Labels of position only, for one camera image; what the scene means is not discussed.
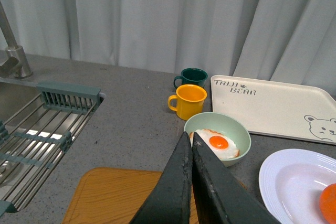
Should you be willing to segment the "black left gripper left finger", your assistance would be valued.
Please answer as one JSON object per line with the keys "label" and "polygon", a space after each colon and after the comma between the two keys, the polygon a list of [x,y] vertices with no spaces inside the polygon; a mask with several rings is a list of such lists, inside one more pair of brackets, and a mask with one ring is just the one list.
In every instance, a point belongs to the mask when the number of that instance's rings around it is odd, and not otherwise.
{"label": "black left gripper left finger", "polygon": [[160,179],[131,223],[189,223],[193,154],[183,132]]}

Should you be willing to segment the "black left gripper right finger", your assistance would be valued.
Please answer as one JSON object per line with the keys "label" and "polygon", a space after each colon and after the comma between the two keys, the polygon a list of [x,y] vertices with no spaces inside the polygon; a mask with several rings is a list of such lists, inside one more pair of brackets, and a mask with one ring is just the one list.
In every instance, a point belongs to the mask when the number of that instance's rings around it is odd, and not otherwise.
{"label": "black left gripper right finger", "polygon": [[193,192],[199,223],[279,223],[197,133],[192,152]]}

